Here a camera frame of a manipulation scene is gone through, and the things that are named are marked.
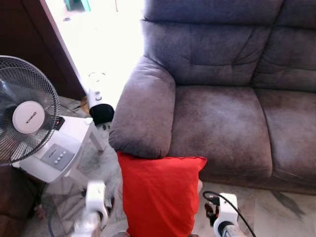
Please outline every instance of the white fan stand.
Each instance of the white fan stand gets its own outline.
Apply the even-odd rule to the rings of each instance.
[[[68,116],[63,116],[63,118],[65,119],[64,124],[59,131],[53,133],[43,148],[32,156],[14,163],[13,166],[21,167],[27,173],[47,183],[55,183],[62,177],[70,177],[77,184],[86,188],[88,177],[77,169],[83,149],[89,139],[99,151],[104,151],[106,144],[103,142],[92,118]],[[67,159],[67,154],[71,154],[70,157],[72,158],[62,170],[59,170],[61,168],[57,169],[56,167],[60,166],[61,162],[64,162],[63,159]]]

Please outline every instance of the seat cushion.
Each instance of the seat cushion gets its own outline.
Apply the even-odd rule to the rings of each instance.
[[[316,95],[257,89],[272,144],[273,176],[316,186]]]
[[[272,172],[265,118],[250,87],[178,86],[168,156],[208,159],[200,177]]]

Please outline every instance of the pillow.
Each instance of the pillow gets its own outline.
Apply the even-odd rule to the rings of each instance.
[[[198,212],[202,157],[141,159],[118,152],[123,208],[133,237],[188,237]]]

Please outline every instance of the floor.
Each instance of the floor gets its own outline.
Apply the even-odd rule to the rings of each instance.
[[[87,117],[79,106],[79,101],[60,97],[61,114],[66,116]],[[115,151],[108,144],[111,124],[99,126],[98,130],[106,142],[103,153],[98,152],[89,143],[84,149],[84,157],[79,170],[91,179],[103,179],[107,185],[106,197],[115,197],[116,204],[109,218],[108,225],[101,237],[113,237],[117,232],[128,227],[126,216],[119,199],[117,186],[121,181],[121,173]],[[212,190],[218,193],[235,194],[238,206],[249,222],[257,237],[314,237],[316,236],[316,197],[264,190],[248,189],[230,185],[203,183],[199,194],[199,211],[195,215],[193,233],[200,237],[215,237],[209,220],[205,217],[202,192]],[[80,188],[71,180],[48,185],[43,193],[42,204],[51,219],[55,237],[68,237],[73,230],[73,223],[84,208],[84,199]],[[248,237],[251,236],[246,226],[239,219],[240,228]],[[47,220],[40,221],[36,217],[28,220],[21,237],[50,237]]]
[[[46,0],[59,32],[80,74],[84,89],[88,75],[106,73],[107,103],[114,108],[128,77],[143,55],[141,0],[89,0],[91,12],[80,1],[67,11],[63,0]]]

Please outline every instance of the sofa armrest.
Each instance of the sofa armrest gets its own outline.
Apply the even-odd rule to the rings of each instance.
[[[23,171],[0,166],[0,237],[20,236],[37,191]]]
[[[143,56],[119,99],[109,143],[142,158],[167,155],[175,103],[175,81],[155,61]]]

